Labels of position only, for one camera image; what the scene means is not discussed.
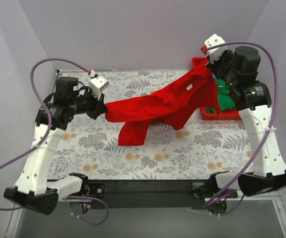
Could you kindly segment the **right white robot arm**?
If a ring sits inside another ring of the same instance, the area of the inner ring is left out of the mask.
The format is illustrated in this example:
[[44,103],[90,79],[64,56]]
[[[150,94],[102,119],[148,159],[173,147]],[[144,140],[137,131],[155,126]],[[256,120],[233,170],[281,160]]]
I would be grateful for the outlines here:
[[207,68],[229,86],[229,95],[234,101],[244,123],[251,150],[254,152],[246,168],[236,175],[230,172],[210,176],[208,190],[214,197],[222,196],[227,189],[240,190],[246,196],[286,188],[286,164],[281,156],[273,127],[276,102],[271,99],[268,87],[257,80],[260,55],[255,44],[229,50],[225,43],[207,44]]

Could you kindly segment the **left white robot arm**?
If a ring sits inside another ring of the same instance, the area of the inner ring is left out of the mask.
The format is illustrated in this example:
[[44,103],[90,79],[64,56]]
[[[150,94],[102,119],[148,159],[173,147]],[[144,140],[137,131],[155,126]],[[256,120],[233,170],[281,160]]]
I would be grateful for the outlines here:
[[91,77],[87,85],[77,78],[60,77],[55,91],[44,99],[35,119],[33,151],[13,187],[4,191],[4,197],[26,209],[49,215],[60,199],[70,195],[85,198],[90,191],[87,176],[70,173],[57,181],[48,181],[48,172],[57,146],[68,124],[75,115],[86,114],[96,119],[107,110],[103,90],[109,82],[101,75]]

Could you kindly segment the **red t shirt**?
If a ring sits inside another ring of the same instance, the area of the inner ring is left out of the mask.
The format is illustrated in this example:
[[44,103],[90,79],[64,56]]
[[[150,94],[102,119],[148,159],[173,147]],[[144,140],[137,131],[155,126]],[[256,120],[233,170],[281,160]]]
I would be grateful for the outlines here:
[[207,62],[204,58],[194,58],[189,72],[150,95],[107,103],[107,121],[124,123],[118,145],[143,145],[153,122],[180,130],[198,108],[211,108],[220,113],[218,87],[206,67]]

